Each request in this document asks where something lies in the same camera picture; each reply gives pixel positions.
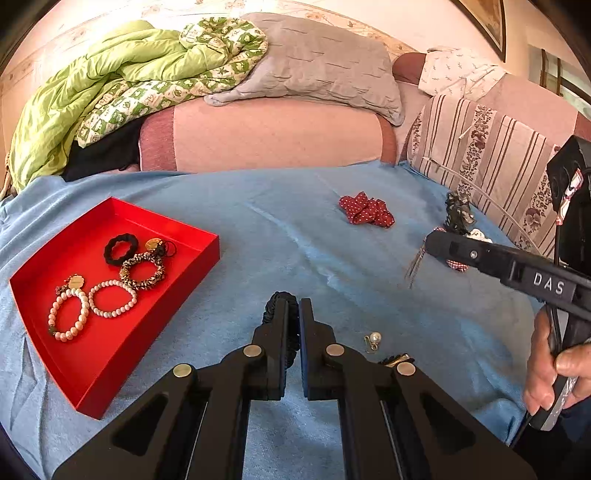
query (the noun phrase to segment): green comforter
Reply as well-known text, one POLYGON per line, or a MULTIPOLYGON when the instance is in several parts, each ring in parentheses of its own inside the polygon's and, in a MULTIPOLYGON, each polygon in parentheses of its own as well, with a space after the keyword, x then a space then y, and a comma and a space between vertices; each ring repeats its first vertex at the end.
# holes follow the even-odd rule
POLYGON ((206 18, 182 32, 135 21, 59 71, 27 102, 8 166, 20 192, 60 173, 76 137, 94 143, 134 118, 241 82, 267 50, 264 33, 235 18, 206 18))

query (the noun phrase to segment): bed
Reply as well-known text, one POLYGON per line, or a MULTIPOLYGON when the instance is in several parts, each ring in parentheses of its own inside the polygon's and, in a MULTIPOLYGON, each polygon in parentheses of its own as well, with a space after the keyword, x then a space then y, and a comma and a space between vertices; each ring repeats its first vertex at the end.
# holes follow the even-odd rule
MULTIPOLYGON (((7 280, 60 229, 114 196, 220 235, 222 257, 148 350, 100 421, 76 413, 48 377, 7 282, 0 287, 0 423, 41 479, 179 362, 219 362, 250 340, 276 290, 310 297, 318 321, 363 351, 382 333, 378 361, 408 352, 502 441, 515 434, 535 304, 474 269, 426 256, 412 289, 404 273, 445 219, 447 190, 405 165, 95 175, 36 179, 0 205, 0 272, 7 280), (338 207, 364 190, 386 201, 389 228, 354 226, 338 207)), ((495 242, 507 237, 476 212, 495 242)), ((299 360, 280 403, 253 403, 245 479, 342 479, 333 401, 308 403, 299 360)))

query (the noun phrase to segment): finger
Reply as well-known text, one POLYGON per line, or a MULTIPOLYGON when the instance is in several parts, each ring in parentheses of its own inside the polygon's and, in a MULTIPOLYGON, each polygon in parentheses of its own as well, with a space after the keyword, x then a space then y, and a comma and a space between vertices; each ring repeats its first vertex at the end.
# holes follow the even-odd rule
POLYGON ((534 334, 532 335, 532 346, 534 346, 534 338, 536 343, 541 344, 542 341, 548 344, 548 336, 550 335, 550 319, 546 309, 542 308, 534 319, 534 334))
POLYGON ((538 312, 534 325, 534 333, 531 336, 531 355, 527 361, 528 375, 535 372, 544 381, 552 384, 556 380, 557 373, 548 344, 550 320, 545 309, 538 312))
POLYGON ((527 390, 523 392, 523 402, 525 403, 525 408, 527 408, 527 411, 530 412, 531 415, 535 415, 540 409, 540 402, 534 399, 527 390))
POLYGON ((527 360, 527 374, 536 374, 548 384, 553 384, 558 376, 554 367, 554 357, 549 349, 532 348, 527 360))
POLYGON ((579 377, 573 391, 564 403, 564 408, 570 408, 588 397, 591 397, 591 380, 579 377))
POLYGON ((556 370, 565 377, 591 378, 591 345, 577 345, 556 357, 556 370))
POLYGON ((552 383, 542 379, 535 372, 531 372, 527 376, 525 381, 525 393, 529 395, 532 400, 532 407, 535 408, 535 403, 541 406, 543 409, 548 410, 554 403, 554 390, 552 389, 552 383))

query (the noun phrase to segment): white bead bracelet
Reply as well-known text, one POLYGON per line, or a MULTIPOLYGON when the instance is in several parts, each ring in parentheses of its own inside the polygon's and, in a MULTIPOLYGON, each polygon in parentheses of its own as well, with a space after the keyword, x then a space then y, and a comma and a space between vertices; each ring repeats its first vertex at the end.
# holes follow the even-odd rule
POLYGON ((108 281, 101 282, 98 285, 92 287, 90 289, 90 293, 88 294, 88 299, 89 299, 89 303, 90 303, 90 309, 96 315, 98 315, 99 317, 104 317, 106 319, 110 319, 110 318, 115 318, 115 317, 121 315, 122 313, 129 311, 130 308, 132 308, 136 303, 138 303, 138 294, 135 292, 135 290, 133 288, 128 287, 122 281, 108 280, 108 281), (131 300, 129 301, 129 303, 126 303, 121 308, 113 310, 112 312, 103 312, 102 310, 100 310, 96 307, 95 301, 94 301, 94 296, 95 296, 95 293, 98 292, 100 289, 105 288, 105 287, 110 287, 110 286, 124 288, 125 290, 127 290, 131 294, 131 300))
POLYGON ((53 302, 53 306, 49 311, 49 320, 47 323, 49 324, 49 333, 55 337, 56 340, 67 342, 68 340, 72 340, 78 332, 84 328, 86 323, 86 317, 88 316, 88 309, 90 307, 90 303, 88 298, 86 297, 86 293, 84 293, 81 289, 67 289, 66 291, 62 292, 53 302), (59 332, 56 329, 56 315, 57 311, 60 309, 61 304, 64 300, 67 300, 70 297, 78 297, 82 304, 82 308, 80 309, 80 315, 78 316, 78 321, 74 324, 74 326, 65 332, 59 332))

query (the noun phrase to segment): gray pillow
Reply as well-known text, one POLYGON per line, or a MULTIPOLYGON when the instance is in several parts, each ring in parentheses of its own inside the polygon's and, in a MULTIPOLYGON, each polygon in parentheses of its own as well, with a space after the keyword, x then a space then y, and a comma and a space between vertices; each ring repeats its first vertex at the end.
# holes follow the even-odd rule
POLYGON ((242 18, 266 33, 269 49, 236 88, 207 95, 209 105, 292 95, 373 110, 396 127, 404 122, 392 62, 381 42, 305 18, 270 13, 242 18))

